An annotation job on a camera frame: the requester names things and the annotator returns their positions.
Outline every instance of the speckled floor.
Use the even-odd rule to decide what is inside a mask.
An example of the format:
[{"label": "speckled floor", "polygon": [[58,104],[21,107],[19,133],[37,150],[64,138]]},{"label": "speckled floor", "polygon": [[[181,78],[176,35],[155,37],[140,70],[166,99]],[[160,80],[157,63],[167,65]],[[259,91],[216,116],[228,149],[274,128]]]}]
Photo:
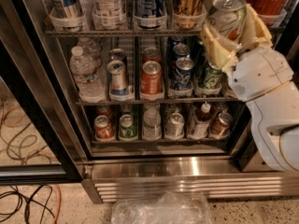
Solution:
[{"label": "speckled floor", "polygon": [[[112,214],[112,204],[93,204],[80,184],[60,185],[62,205],[58,224],[108,224]],[[0,194],[10,187],[0,187]],[[22,194],[30,196],[36,186],[22,186]],[[35,196],[35,200],[44,203],[48,190],[43,189]],[[213,224],[298,224],[299,197],[267,197],[258,199],[208,200]],[[0,212],[10,212],[17,204],[16,197],[0,200]],[[55,212],[57,192],[53,194],[48,207]],[[29,223],[39,223],[42,207],[32,204]],[[25,223],[24,205],[21,210],[4,223]],[[42,223],[52,223],[52,216],[46,211]]]}]

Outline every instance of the plastic bag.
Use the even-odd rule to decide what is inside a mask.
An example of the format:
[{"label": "plastic bag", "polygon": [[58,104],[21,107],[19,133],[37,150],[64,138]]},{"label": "plastic bag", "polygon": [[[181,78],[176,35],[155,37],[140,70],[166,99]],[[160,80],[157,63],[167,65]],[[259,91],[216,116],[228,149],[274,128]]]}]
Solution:
[{"label": "plastic bag", "polygon": [[119,201],[111,224],[211,224],[205,196],[188,198],[167,192],[158,198]]}]

